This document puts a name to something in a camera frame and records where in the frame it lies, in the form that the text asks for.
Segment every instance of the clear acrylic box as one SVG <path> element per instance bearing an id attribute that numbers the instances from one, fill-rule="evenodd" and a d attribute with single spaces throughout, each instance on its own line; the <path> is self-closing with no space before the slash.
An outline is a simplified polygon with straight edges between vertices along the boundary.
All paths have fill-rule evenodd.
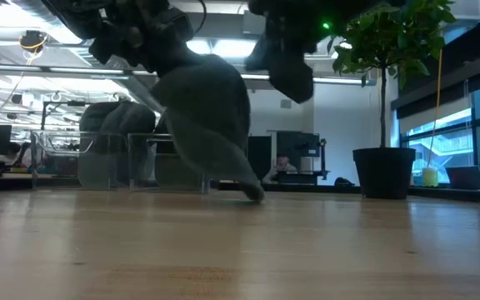
<path id="1" fill-rule="evenodd" d="M 126 188 L 127 139 L 119 134 L 71 131 L 32 131 L 34 189 Z"/>
<path id="2" fill-rule="evenodd" d="M 128 135 L 131 192 L 207 194 L 209 180 L 178 155 L 169 134 Z"/>

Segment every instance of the plant stem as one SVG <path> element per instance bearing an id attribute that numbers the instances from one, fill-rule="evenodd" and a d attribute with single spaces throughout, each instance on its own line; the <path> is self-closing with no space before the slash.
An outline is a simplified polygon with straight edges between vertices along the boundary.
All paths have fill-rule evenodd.
<path id="1" fill-rule="evenodd" d="M 385 111 L 387 109 L 387 69 L 381 67 L 381 148 L 387 147 L 387 120 Z"/>

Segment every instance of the desk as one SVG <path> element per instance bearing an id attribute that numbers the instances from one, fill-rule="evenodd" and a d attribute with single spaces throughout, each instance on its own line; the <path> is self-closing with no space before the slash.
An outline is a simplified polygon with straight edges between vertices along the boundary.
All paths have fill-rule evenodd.
<path id="1" fill-rule="evenodd" d="M 0 299 L 480 299 L 480 204 L 0 192 Z"/>
<path id="2" fill-rule="evenodd" d="M 52 178 L 53 175 L 49 174 L 38 174 L 38 178 Z M 3 172 L 0 174 L 0 179 L 33 179 L 33 175 L 29 173 L 12 173 L 12 172 Z"/>

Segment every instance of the gray fabric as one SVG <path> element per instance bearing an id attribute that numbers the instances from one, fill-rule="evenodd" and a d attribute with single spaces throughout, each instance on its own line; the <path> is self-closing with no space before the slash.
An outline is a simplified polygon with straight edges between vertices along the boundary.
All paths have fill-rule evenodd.
<path id="1" fill-rule="evenodd" d="M 166 123 L 161 118 L 155 128 L 157 134 L 168 134 Z M 172 142 L 157 142 L 155 157 L 157 185 L 169 190 L 200 190 L 202 174 L 194 171 L 181 159 Z"/>
<path id="2" fill-rule="evenodd" d="M 171 71 L 153 87 L 181 158 L 199 173 L 234 180 L 252 200 L 264 191 L 245 155 L 249 96 L 240 73 L 218 56 Z"/>
<path id="3" fill-rule="evenodd" d="M 100 102 L 90 105 L 81 117 L 79 130 L 99 135 L 87 153 L 79 156 L 78 178 L 85 188 L 107 189 L 129 184 L 129 161 L 127 135 L 129 133 L 152 133 L 155 114 L 142 104 L 134 102 Z M 92 140 L 82 138 L 81 151 Z M 138 153 L 131 157 L 131 165 L 139 166 L 146 159 Z"/>

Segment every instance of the black plant pot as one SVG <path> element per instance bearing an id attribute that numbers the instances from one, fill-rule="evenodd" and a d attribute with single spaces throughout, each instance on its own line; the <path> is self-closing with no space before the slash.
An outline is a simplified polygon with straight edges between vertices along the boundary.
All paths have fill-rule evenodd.
<path id="1" fill-rule="evenodd" d="M 353 151 L 358 180 L 366 198 L 406 199 L 416 150 L 371 148 Z"/>

